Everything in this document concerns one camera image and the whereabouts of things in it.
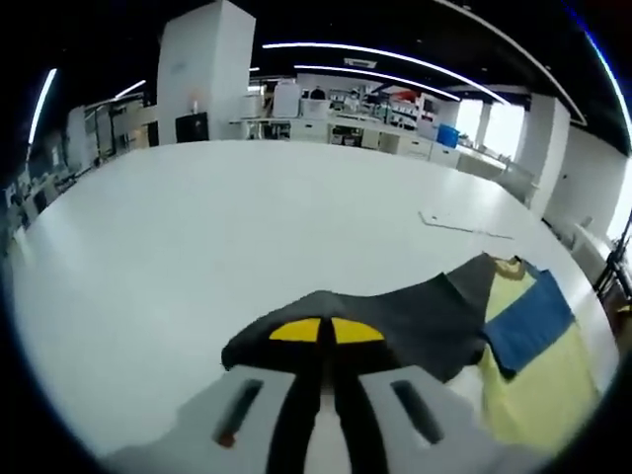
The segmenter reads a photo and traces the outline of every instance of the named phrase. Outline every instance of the white tabletop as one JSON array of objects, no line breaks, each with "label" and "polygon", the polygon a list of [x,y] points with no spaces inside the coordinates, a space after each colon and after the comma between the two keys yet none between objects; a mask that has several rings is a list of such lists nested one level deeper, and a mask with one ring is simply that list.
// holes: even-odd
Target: white tabletop
[{"label": "white tabletop", "polygon": [[[442,202],[513,239],[429,227]],[[359,148],[214,141],[134,151],[80,180],[10,250],[18,334],[63,420],[102,456],[165,434],[256,317],[316,289],[371,295],[480,252],[550,269],[597,385],[617,352],[591,286],[495,183]],[[476,374],[452,388],[476,403]]]}]

